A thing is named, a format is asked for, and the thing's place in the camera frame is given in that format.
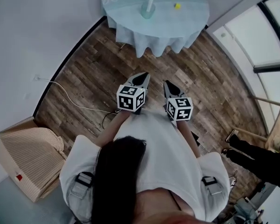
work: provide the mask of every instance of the round table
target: round table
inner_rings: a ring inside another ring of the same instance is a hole
[[[116,41],[131,44],[141,57],[149,47],[161,56],[166,46],[175,53],[189,48],[209,18],[206,0],[154,0],[150,19],[141,16],[141,5],[148,0],[102,0],[109,27],[116,29]]]

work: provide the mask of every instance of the cardboard box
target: cardboard box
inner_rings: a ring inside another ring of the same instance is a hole
[[[0,132],[0,164],[33,202],[59,185],[65,159],[62,138],[33,117]]]

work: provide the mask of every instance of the floorboard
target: floorboard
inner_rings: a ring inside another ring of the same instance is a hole
[[[162,109],[163,81],[167,79],[181,86],[192,98],[195,108],[189,126],[199,136],[202,154],[221,152],[228,147],[224,140],[231,131],[230,125],[266,135],[261,115],[255,101],[249,99],[244,81],[206,32],[189,49],[176,54],[166,48],[161,57],[155,57],[147,49],[143,57],[136,58],[132,46],[127,44],[120,49],[121,45],[115,42],[115,30],[104,23],[66,63],[56,81],[77,105],[113,112],[119,85],[131,75],[147,71],[151,75],[147,109]],[[60,87],[52,84],[35,120],[63,138],[68,154],[77,135],[94,140],[100,134],[105,115],[74,106]],[[112,118],[112,114],[108,115],[104,126]],[[263,146],[261,141],[247,135],[240,138]],[[250,195],[259,179],[225,157],[223,162],[230,176],[237,171],[238,183],[229,200],[235,203],[240,197]],[[231,207],[228,205],[220,216],[224,217]]]

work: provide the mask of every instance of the yellow block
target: yellow block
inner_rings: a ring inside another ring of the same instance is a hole
[[[175,4],[175,8],[176,8],[176,9],[180,9],[180,8],[181,8],[181,5],[180,5],[179,3],[176,3],[176,4]]]

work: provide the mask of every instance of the white t-shirt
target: white t-shirt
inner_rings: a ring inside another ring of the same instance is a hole
[[[224,209],[230,192],[227,171],[218,153],[196,158],[184,137],[167,114],[141,111],[131,115],[115,139],[132,136],[145,140],[146,151],[140,164],[137,193],[164,188],[183,199],[195,217],[212,221]],[[79,135],[60,173],[63,197],[80,172],[94,173],[99,147]],[[215,177],[222,193],[211,195],[202,182],[204,176]]]

